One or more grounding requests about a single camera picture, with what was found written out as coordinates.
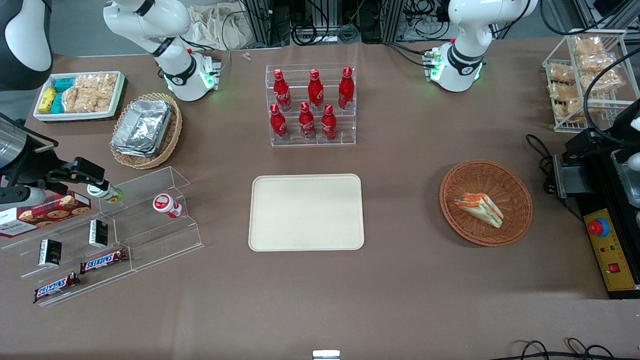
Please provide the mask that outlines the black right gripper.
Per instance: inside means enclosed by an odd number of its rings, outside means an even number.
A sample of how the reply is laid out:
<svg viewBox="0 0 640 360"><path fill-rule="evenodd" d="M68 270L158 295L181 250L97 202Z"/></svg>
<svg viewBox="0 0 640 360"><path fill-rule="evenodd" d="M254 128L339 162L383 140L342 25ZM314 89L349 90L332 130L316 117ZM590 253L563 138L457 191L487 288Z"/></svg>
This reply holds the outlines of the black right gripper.
<svg viewBox="0 0 640 360"><path fill-rule="evenodd" d="M65 163L54 149L58 142L25 127L25 124L1 115L0 162L2 196L29 196L31 188L48 189L50 183L87 183L101 185L105 169L85 158L74 159L74 174L57 170Z"/></svg>

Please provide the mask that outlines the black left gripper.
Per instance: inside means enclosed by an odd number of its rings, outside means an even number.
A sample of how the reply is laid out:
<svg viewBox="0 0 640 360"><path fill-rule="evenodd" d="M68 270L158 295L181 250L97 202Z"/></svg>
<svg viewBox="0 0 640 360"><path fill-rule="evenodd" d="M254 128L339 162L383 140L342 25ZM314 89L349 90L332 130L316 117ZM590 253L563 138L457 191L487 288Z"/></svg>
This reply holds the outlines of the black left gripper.
<svg viewBox="0 0 640 360"><path fill-rule="evenodd" d="M594 129L584 129L565 143L565 160L580 160L593 150L615 151L626 148L638 151L640 101L636 100L615 117L614 123L602 137Z"/></svg>

